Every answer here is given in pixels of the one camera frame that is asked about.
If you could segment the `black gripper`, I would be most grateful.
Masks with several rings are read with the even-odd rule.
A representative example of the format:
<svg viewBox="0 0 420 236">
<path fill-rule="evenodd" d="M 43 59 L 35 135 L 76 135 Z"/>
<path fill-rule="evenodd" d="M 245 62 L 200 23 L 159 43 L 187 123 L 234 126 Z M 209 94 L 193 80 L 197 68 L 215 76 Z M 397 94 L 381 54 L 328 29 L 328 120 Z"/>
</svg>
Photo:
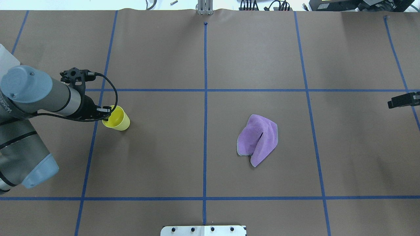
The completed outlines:
<svg viewBox="0 0 420 236">
<path fill-rule="evenodd" d="M 87 96 L 83 96 L 83 101 L 81 102 L 80 109 L 78 109 L 78 119 L 80 120 L 93 120 L 99 119 L 103 115 L 111 113 L 112 107 L 97 106 L 93 100 Z"/>
</svg>

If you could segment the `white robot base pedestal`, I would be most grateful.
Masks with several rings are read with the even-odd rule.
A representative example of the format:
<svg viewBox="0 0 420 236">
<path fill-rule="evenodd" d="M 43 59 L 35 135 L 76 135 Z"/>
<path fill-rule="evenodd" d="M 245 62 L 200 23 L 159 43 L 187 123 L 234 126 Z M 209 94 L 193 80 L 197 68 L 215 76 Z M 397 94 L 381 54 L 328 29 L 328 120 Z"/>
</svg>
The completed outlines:
<svg viewBox="0 0 420 236">
<path fill-rule="evenodd" d="M 161 236 L 246 236 L 246 226 L 215 225 L 215 226 L 165 226 Z"/>
</svg>

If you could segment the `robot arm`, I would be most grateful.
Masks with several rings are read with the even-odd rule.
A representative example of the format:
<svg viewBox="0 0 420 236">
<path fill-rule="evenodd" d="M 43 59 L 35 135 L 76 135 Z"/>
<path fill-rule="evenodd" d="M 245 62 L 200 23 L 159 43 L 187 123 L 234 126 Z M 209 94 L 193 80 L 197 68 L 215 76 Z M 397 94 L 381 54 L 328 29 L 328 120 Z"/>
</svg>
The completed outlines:
<svg viewBox="0 0 420 236">
<path fill-rule="evenodd" d="M 30 119 L 50 116 L 75 122 L 107 120 L 113 109 L 97 105 L 86 82 L 104 74 L 71 68 L 60 81 L 30 66 L 10 68 L 1 78 L 1 194 L 33 188 L 59 172 L 53 154 Z"/>
</svg>

